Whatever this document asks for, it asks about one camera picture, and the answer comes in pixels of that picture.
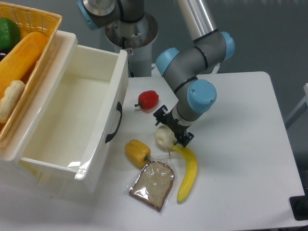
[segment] white storage box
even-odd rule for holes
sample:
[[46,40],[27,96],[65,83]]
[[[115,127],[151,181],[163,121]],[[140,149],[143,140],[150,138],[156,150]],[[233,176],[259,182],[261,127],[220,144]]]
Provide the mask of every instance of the white storage box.
[[54,40],[45,78],[14,135],[2,144],[0,167],[58,185],[57,193],[68,180],[92,192],[121,123],[127,53],[77,45],[76,36],[63,31]]

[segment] sliced bread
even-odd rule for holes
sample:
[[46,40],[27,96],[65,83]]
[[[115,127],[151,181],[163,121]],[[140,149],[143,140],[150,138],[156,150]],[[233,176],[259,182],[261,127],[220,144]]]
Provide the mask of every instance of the sliced bread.
[[159,212],[172,189],[174,177],[174,171],[168,165],[151,161],[143,168],[129,194]]

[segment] black handle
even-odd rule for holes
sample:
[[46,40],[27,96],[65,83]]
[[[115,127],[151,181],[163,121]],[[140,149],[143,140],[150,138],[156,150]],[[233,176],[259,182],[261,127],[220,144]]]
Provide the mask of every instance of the black handle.
[[119,123],[117,124],[117,127],[116,127],[114,133],[108,134],[106,136],[105,143],[108,143],[109,141],[111,141],[114,138],[114,136],[116,135],[117,131],[119,130],[119,127],[120,127],[120,124],[121,124],[121,120],[122,120],[122,114],[123,114],[123,112],[122,112],[122,105],[121,105],[120,102],[117,102],[116,110],[120,112]]

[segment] yellow basket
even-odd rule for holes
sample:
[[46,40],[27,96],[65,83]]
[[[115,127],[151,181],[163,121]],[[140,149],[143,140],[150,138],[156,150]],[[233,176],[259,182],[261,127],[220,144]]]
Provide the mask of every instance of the yellow basket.
[[10,118],[5,124],[0,124],[0,147],[3,147],[1,142],[7,137],[8,132],[10,131],[11,134],[13,129],[18,125],[18,122],[22,117],[22,113],[25,112],[25,110],[22,109],[24,108],[27,99],[29,98],[35,84],[39,83],[40,74],[46,62],[51,40],[61,24],[62,17],[58,14],[49,13],[38,9],[0,2],[0,18],[9,18],[13,22],[17,23],[20,30],[21,39],[34,31],[43,33],[48,39],[43,53],[37,61],[34,69],[30,70],[29,73],[22,79],[26,86],[20,100],[12,111]]

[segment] table surface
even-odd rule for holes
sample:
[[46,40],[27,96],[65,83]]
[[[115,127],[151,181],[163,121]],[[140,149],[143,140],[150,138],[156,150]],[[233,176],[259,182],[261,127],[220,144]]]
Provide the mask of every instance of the table surface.
[[198,77],[212,82],[218,97],[189,128],[195,137],[188,147],[199,168],[183,204],[176,197],[186,164],[177,152],[171,154],[177,181],[161,213],[128,196],[126,188],[139,170],[126,158],[124,145],[139,139],[152,157],[167,155],[154,141],[154,110],[134,107],[138,95],[155,90],[160,97],[156,109],[163,104],[171,109],[177,102],[163,78],[130,78],[122,123],[93,195],[68,184],[63,197],[55,199],[0,184],[1,227],[231,231],[306,225],[294,219],[289,204],[290,196],[304,192],[270,77],[263,72]]

